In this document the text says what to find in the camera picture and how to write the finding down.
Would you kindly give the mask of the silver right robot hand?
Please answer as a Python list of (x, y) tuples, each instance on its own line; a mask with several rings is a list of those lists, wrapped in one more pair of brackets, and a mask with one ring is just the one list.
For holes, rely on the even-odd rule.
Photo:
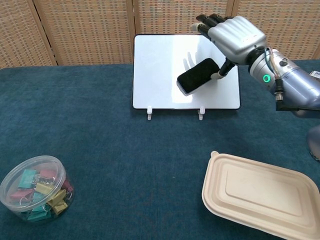
[(225, 56), (222, 67), (210, 78), (224, 78), (234, 66), (251, 66), (267, 46), (266, 35), (242, 16), (224, 18), (217, 14), (201, 14), (193, 31), (209, 39)]

